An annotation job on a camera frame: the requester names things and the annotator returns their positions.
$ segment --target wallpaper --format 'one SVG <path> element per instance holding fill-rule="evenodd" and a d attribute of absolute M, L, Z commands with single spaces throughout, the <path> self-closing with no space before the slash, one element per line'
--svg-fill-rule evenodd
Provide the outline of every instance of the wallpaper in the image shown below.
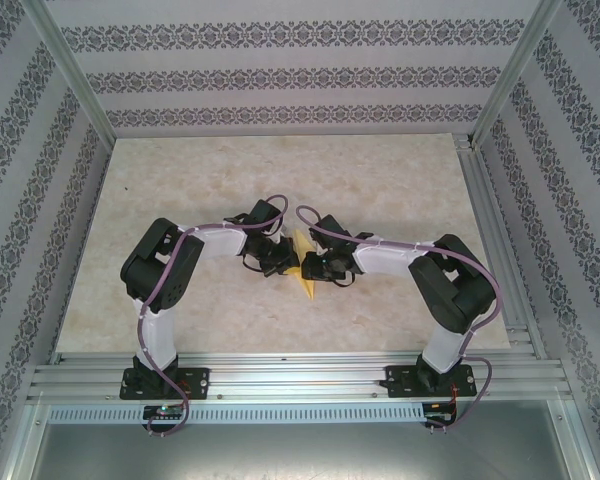
<path fill-rule="evenodd" d="M 0 469 L 46 363 L 109 155 L 20 4 L 0 0 Z"/>
<path fill-rule="evenodd" d="M 47 4 L 142 137 L 469 133 L 537 0 Z"/>
<path fill-rule="evenodd" d="M 481 148 L 600 467 L 600 0 L 560 6 Z"/>

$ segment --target yellow cloth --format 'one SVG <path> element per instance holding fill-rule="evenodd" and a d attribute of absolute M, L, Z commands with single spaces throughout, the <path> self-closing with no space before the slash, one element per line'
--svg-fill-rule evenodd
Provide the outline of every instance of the yellow cloth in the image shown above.
<path fill-rule="evenodd" d="M 307 237 L 305 237 L 304 234 L 298 229 L 295 229 L 293 231 L 293 246 L 295 248 L 296 253 L 298 254 L 298 260 L 300 260 L 300 265 L 302 265 L 304 257 L 307 256 L 307 252 L 316 251 L 313 245 L 311 245 L 311 242 L 307 240 Z M 313 280 L 305 280 L 304 278 L 302 278 L 302 271 L 300 267 L 292 267 L 284 273 L 288 275 L 294 275 L 300 282 L 300 285 L 302 285 L 302 288 L 304 288 L 304 291 L 307 292 L 309 298 L 313 300 L 315 282 Z"/>

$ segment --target aluminum frame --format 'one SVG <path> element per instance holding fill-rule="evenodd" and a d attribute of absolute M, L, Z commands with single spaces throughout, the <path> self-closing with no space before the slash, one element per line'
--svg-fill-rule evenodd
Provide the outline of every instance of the aluminum frame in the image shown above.
<path fill-rule="evenodd" d="M 498 78 L 482 112 L 480 112 L 478 120 L 476 120 L 473 132 L 471 133 L 472 144 L 474 146 L 481 145 L 489 135 L 491 125 L 493 125 L 498 117 L 502 106 L 509 97 L 509 93 L 513 90 L 515 82 L 520 77 L 527 61 L 533 55 L 533 50 L 536 48 L 540 38 L 542 38 L 561 3 L 560 0 L 539 1 L 531 18 L 529 18 L 526 28 L 522 32 L 520 40 L 509 57 L 507 65 L 502 70 L 500 78 Z"/>
<path fill-rule="evenodd" d="M 562 363 L 548 359 L 544 350 L 502 218 L 494 207 L 494 194 L 480 154 L 471 148 L 467 136 L 454 136 L 454 142 L 488 262 L 506 298 L 504 315 L 511 348 L 470 352 L 486 357 L 494 367 L 492 384 L 483 401 L 545 401 L 571 478 L 598 480 L 600 473 Z M 387 365 L 414 364 L 419 353 L 180 354 L 179 358 L 181 366 L 211 369 L 208 399 L 192 402 L 194 407 L 203 407 L 202 410 L 222 407 L 225 412 L 237 412 L 254 406 L 266 410 L 306 405 L 308 409 L 368 406 L 367 411 L 390 411 L 393 406 L 399 408 L 448 400 L 389 399 L 386 389 L 380 387 L 379 381 L 384 380 Z M 2 478 L 31 478 L 54 408 L 77 410 L 95 406 L 99 411 L 107 411 L 122 405 L 136 405 L 139 409 L 141 405 L 160 403 L 119 399 L 122 372 L 131 366 L 132 355 L 56 354 L 52 365 L 38 366 Z M 481 388 L 486 367 L 481 363 L 470 364 L 474 368 L 477 387 Z M 471 400 L 459 399 L 462 402 Z M 110 423 L 118 421 L 113 417 Z M 97 421 L 106 423 L 109 420 L 99 418 Z"/>
<path fill-rule="evenodd" d="M 102 143 L 111 153 L 117 138 L 115 131 L 60 27 L 51 15 L 45 0 L 23 0 L 21 3 L 96 129 Z"/>

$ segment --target ventilated metal strip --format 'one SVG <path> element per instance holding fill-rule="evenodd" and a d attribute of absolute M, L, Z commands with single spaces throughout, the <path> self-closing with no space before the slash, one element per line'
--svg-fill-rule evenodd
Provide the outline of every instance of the ventilated metal strip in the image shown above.
<path fill-rule="evenodd" d="M 137 425 L 142 405 L 56 405 L 52 425 Z M 292 423 L 385 423 L 421 422 L 421 403 L 369 405 L 191 405 L 187 423 L 198 424 L 292 424 Z M 176 423 L 157 420 L 157 423 Z"/>

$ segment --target marble surface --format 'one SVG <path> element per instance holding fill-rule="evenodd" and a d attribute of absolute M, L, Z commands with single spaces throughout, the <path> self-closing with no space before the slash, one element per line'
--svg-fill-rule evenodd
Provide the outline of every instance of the marble surface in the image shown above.
<path fill-rule="evenodd" d="M 331 213 L 352 234 L 436 240 L 454 233 L 485 256 L 451 135 L 215 137 L 118 140 L 58 351 L 131 352 L 136 318 L 120 268 L 154 219 L 197 225 L 289 197 Z M 285 225 L 301 227 L 294 213 Z M 418 350 L 435 325 L 410 279 L 317 283 L 264 278 L 239 258 L 198 264 L 177 306 L 181 352 Z M 508 348 L 501 318 L 471 348 Z"/>

